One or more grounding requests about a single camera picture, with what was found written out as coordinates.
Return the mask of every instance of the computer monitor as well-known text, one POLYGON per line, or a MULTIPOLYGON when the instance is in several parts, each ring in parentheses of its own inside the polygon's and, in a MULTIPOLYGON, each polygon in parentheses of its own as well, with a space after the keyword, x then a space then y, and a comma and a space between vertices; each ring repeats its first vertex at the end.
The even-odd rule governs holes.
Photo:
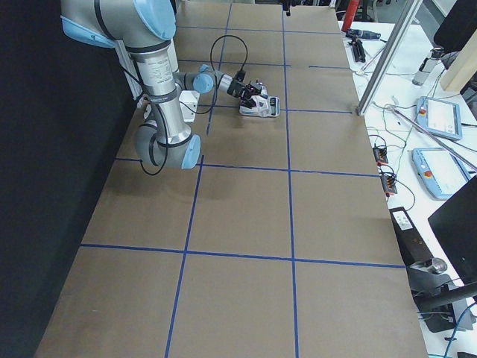
POLYGON ((477 176, 437 209, 429 224, 462 281, 477 281, 477 176))
MULTIPOLYGON (((432 332, 452 329, 468 306, 477 299, 477 177, 461 187, 429 217, 429 224, 450 263, 464 282, 458 287, 447 274, 432 274, 408 268, 414 302, 420 312, 447 312, 426 316, 432 332)), ((467 311, 459 329, 472 329, 476 319, 467 311)))

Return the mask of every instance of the bottle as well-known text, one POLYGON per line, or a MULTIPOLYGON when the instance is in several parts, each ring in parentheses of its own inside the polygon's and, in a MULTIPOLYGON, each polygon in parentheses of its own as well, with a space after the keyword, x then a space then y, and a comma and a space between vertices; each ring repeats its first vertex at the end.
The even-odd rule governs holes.
POLYGON ((421 63, 419 70, 416 72, 416 75, 412 79, 412 83, 416 86, 422 86, 426 82, 427 77, 437 64, 437 62, 444 56, 444 47, 436 46, 434 47, 429 55, 421 63))

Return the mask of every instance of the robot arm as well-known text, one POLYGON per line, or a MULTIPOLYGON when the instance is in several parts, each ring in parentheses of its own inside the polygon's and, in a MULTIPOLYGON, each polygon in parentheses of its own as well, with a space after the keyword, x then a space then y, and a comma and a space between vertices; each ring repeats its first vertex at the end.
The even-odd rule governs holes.
POLYGON ((135 62, 154 114, 150 131, 140 128, 136 134, 139 157, 155 166, 166 162, 167 166, 193 168, 200 155, 200 138, 183 121, 169 61, 176 30, 170 1, 62 0, 61 10, 67 36, 105 48, 122 40, 135 62))
POLYGON ((244 85, 243 71, 231 78, 202 65, 199 73, 174 73, 169 56, 177 63, 171 42, 176 26, 169 0, 62 0, 61 9, 63 30, 73 40, 104 48, 114 48, 114 40, 124 42, 152 106, 136 132, 136 152, 145 163, 196 165, 200 137, 183 120, 182 90, 205 93, 217 87, 241 99, 244 115, 278 116, 278 98, 268 97, 258 81, 244 85))

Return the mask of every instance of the black wall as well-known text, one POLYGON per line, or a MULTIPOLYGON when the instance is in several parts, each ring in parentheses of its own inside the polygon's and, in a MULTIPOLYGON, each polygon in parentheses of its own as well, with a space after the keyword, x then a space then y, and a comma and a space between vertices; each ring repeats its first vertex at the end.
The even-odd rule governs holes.
POLYGON ((133 113, 60 1, 0 4, 0 357, 32 357, 133 113))

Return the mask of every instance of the white object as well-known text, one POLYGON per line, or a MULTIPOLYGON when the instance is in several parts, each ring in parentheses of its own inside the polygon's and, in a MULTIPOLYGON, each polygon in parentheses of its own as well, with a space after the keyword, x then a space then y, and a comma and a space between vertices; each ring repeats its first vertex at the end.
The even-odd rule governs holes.
POLYGON ((196 91, 182 91, 179 97, 180 109, 184 122, 193 122, 197 112, 197 105, 199 102, 199 92, 196 91))

